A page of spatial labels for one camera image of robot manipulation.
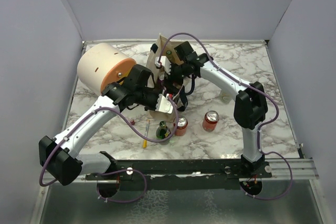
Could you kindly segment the cream canvas tote bag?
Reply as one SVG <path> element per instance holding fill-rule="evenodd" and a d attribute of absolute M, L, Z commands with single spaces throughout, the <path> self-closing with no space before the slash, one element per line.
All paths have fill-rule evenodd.
<path fill-rule="evenodd" d="M 157 83 L 157 78 L 161 73 L 165 73 L 166 76 L 166 72 L 164 72 L 164 70 L 157 69 L 154 64 L 155 58 L 158 57 L 160 53 L 162 53 L 162 56 L 165 56 L 166 51 L 171 50 L 174 56 L 174 62 L 171 63 L 175 63 L 177 65 L 181 65 L 183 63 L 183 60 L 181 60 L 175 52 L 175 47 L 179 46 L 180 44 L 180 42 L 168 41 L 166 37 L 159 35 L 156 42 L 152 45 L 145 65 L 148 69 L 152 71 L 154 75 L 154 79 L 148 81 L 148 85 L 150 87 L 160 88 Z M 184 83 L 180 88 L 163 88 L 165 94 L 169 93 L 173 95 L 173 101 L 177 104 L 177 110 L 180 112 L 185 111 L 185 109 L 187 108 L 187 96 L 192 94 L 194 92 L 194 89 L 194 76 L 184 78 Z"/>

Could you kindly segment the purple soda can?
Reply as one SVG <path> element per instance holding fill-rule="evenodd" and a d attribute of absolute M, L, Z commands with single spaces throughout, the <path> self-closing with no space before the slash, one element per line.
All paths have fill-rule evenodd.
<path fill-rule="evenodd" d="M 160 88 L 165 88 L 165 73 L 161 73 L 158 76 L 158 85 Z"/>

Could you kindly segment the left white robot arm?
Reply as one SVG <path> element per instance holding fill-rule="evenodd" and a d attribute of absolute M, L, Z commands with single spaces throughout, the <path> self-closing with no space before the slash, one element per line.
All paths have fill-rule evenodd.
<path fill-rule="evenodd" d="M 131 109 L 134 104 L 156 112 L 172 111 L 163 90 L 148 87 L 148 80 L 152 77 L 150 69 L 134 65 L 127 76 L 106 85 L 93 106 L 73 125 L 53 138 L 44 136 L 38 143 L 39 161 L 43 167 L 40 185 L 45 185 L 45 172 L 64 186 L 80 175 L 99 174 L 104 179 L 112 178 L 116 172 L 112 157 L 104 152 L 85 155 L 80 155 L 80 152 L 108 121 L 121 115 L 124 109 Z"/>

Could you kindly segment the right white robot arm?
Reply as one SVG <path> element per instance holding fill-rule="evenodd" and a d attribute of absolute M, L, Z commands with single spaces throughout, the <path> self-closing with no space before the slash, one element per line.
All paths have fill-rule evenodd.
<path fill-rule="evenodd" d="M 167 44 L 168 41 L 155 61 L 158 68 L 165 69 L 167 77 L 175 80 L 195 75 L 218 86 L 234 100 L 234 119 L 243 133 L 241 171 L 246 177 L 254 177 L 260 171 L 259 164 L 265 160 L 259 133 L 268 112 L 263 85 L 248 83 L 227 72 L 208 52 L 198 55 L 187 41 L 174 49 L 166 49 Z"/>

